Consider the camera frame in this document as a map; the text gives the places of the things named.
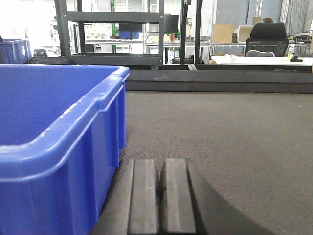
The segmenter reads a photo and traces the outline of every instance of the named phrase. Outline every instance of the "metal frame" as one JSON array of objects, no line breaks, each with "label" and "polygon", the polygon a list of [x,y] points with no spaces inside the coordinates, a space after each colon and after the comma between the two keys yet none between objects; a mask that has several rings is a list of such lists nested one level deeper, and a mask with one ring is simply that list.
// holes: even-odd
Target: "metal frame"
[{"label": "metal frame", "polygon": [[182,0],[181,4],[181,16],[180,16],[180,64],[185,64],[186,54],[186,24],[188,6],[191,5],[191,0]]},{"label": "metal frame", "polygon": [[216,23],[216,15],[217,15],[217,5],[218,0],[213,0],[213,9],[212,9],[212,27],[211,27],[211,37],[210,37],[210,53],[209,57],[213,54],[213,26]]},{"label": "metal frame", "polygon": [[[78,64],[157,65],[163,64],[164,0],[159,0],[159,13],[149,12],[83,12],[82,0],[76,0],[77,12],[67,11],[66,0],[54,0],[59,26],[61,55]],[[68,22],[78,22],[81,53],[71,54]],[[159,54],[86,53],[84,22],[88,23],[154,23],[159,24]]]},{"label": "metal frame", "polygon": [[194,56],[194,63],[195,64],[200,63],[200,30],[201,30],[202,3],[203,3],[203,0],[197,0],[195,56]]}]

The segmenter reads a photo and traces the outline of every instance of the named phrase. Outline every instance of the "gray carpet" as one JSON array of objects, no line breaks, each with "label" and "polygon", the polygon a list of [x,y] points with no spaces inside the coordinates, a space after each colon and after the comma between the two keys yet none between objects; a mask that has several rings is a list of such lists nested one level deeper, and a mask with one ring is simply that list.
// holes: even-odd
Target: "gray carpet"
[{"label": "gray carpet", "polygon": [[[313,95],[127,92],[121,159],[190,158],[280,235],[313,234]],[[114,184],[123,172],[118,171]]]}]

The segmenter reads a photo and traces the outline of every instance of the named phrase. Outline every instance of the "white table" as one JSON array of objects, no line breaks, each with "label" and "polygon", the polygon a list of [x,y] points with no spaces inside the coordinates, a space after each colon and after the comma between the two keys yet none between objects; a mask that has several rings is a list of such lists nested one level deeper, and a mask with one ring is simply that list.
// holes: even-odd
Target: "white table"
[{"label": "white table", "polygon": [[290,62],[287,57],[243,57],[236,56],[233,60],[229,56],[212,56],[218,65],[292,65],[292,66],[312,66],[313,59],[309,57],[301,58],[303,62]]}]

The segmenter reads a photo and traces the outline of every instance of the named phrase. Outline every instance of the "blue storage box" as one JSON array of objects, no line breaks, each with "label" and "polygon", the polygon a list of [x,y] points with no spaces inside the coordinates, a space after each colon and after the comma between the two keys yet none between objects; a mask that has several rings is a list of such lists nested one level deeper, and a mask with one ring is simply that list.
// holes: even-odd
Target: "blue storage box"
[{"label": "blue storage box", "polygon": [[0,42],[0,63],[24,64],[31,57],[29,39],[5,39]]},{"label": "blue storage box", "polygon": [[129,39],[129,38],[131,38],[131,33],[133,34],[133,39],[139,38],[139,32],[129,32],[129,31],[119,31],[118,37]]},{"label": "blue storage box", "polygon": [[0,65],[0,234],[86,235],[120,149],[118,66]]}]

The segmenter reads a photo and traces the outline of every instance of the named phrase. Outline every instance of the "black metal shelf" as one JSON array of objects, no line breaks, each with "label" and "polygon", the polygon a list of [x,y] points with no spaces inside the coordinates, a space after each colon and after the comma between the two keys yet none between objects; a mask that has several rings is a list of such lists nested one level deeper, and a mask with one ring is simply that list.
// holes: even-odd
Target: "black metal shelf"
[{"label": "black metal shelf", "polygon": [[[156,65],[163,64],[164,0],[159,0],[159,12],[83,12],[82,0],[76,0],[78,11],[67,11],[66,0],[55,0],[61,55],[77,64],[97,65]],[[68,22],[78,22],[80,52],[71,54]],[[87,53],[84,23],[134,23],[159,24],[158,55]]]}]

